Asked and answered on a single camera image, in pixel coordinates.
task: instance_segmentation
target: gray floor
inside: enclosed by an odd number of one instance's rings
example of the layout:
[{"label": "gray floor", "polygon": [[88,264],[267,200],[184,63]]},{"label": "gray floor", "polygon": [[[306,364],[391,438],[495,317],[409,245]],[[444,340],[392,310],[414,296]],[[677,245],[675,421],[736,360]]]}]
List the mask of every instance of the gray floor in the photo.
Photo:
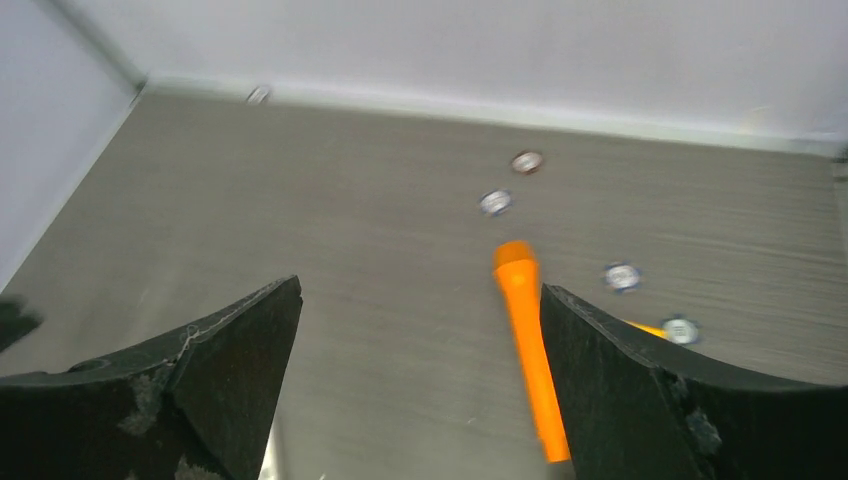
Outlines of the gray floor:
[{"label": "gray floor", "polygon": [[[536,175],[512,174],[542,149]],[[507,187],[502,217],[479,196]],[[0,374],[62,371],[291,273],[304,309],[276,425],[287,480],[545,478],[491,276],[501,242],[694,348],[848,382],[848,278],[823,159],[169,96],[138,105],[7,292],[48,321]],[[605,264],[643,269],[607,292]]]}]

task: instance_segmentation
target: gray table surface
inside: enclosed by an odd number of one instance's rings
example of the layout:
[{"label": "gray table surface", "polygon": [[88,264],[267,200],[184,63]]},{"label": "gray table surface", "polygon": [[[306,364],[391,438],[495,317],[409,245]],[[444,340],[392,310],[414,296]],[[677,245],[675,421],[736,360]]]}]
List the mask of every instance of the gray table surface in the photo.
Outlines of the gray table surface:
[{"label": "gray table surface", "polygon": [[[542,171],[508,161],[541,149]],[[512,209],[477,201],[508,188]],[[848,382],[848,277],[820,158],[148,95],[6,289],[47,317],[0,374],[62,371],[300,276],[279,478],[548,475],[494,248],[621,318],[683,313],[693,348]],[[606,264],[642,268],[633,295]]]}]

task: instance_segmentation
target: round metal object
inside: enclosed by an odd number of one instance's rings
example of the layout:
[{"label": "round metal object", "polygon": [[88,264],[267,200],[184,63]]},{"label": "round metal object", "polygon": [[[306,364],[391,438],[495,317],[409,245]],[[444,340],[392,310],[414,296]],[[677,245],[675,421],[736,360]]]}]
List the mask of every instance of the round metal object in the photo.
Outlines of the round metal object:
[{"label": "round metal object", "polygon": [[666,338],[678,345],[691,345],[698,341],[698,327],[691,321],[677,316],[663,322]]},{"label": "round metal object", "polygon": [[510,162],[510,165],[516,172],[523,175],[530,175],[531,173],[537,172],[544,161],[545,159],[542,157],[541,153],[525,150],[516,155],[515,158],[512,159],[512,162]]},{"label": "round metal object", "polygon": [[480,198],[480,210],[488,217],[495,217],[512,206],[512,195],[508,190],[495,190]]},{"label": "round metal object", "polygon": [[627,263],[614,263],[606,267],[604,281],[616,292],[627,292],[639,286],[642,273]]}]

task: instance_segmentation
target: white wall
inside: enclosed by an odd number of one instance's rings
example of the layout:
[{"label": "white wall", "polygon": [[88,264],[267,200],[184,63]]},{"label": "white wall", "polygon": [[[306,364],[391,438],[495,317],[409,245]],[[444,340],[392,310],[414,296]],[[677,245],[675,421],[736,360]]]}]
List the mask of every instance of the white wall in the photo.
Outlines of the white wall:
[{"label": "white wall", "polygon": [[848,138],[845,0],[69,1],[154,80]]},{"label": "white wall", "polygon": [[0,7],[0,290],[134,96],[33,0]]}]

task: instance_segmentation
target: floor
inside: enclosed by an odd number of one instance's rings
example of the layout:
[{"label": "floor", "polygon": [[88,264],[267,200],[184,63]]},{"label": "floor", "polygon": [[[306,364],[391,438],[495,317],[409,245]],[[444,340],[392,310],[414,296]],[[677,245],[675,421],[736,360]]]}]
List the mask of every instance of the floor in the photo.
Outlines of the floor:
[{"label": "floor", "polygon": [[[508,168],[519,150],[544,168]],[[496,218],[478,199],[515,197]],[[298,274],[280,478],[549,475],[494,248],[706,355],[848,382],[848,275],[825,159],[147,95],[7,288],[48,320],[0,374],[58,372]],[[601,276],[627,260],[642,288]]]}]

